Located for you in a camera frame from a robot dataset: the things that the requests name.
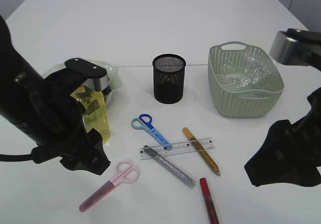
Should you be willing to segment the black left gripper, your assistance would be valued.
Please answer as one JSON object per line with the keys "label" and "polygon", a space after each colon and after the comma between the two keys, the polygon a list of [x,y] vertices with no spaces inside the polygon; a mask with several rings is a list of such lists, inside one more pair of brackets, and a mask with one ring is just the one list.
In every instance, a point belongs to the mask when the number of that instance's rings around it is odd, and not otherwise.
{"label": "black left gripper", "polygon": [[83,124],[85,108],[71,93],[85,80],[64,68],[46,78],[30,72],[30,136],[37,142],[34,159],[53,159],[70,171],[102,175],[110,166],[101,134]]}

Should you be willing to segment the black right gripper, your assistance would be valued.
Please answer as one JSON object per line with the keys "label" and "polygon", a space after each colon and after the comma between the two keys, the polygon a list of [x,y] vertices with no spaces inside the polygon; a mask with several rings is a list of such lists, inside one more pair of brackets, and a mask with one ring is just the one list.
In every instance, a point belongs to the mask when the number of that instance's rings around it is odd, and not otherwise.
{"label": "black right gripper", "polygon": [[260,149],[244,169],[252,185],[289,183],[303,187],[320,184],[320,88],[307,97],[311,109],[291,129],[290,121],[275,122]]}

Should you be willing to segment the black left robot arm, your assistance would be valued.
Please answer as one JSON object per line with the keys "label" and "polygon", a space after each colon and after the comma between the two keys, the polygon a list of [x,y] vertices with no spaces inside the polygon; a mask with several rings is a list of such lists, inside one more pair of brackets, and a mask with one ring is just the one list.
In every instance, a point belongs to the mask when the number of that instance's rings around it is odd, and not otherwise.
{"label": "black left robot arm", "polygon": [[85,107],[72,97],[80,86],[100,92],[109,85],[107,70],[82,58],[42,77],[14,48],[1,20],[1,115],[36,142],[31,153],[1,155],[3,162],[41,164],[60,157],[68,170],[101,175],[109,166],[101,134],[87,131]]}

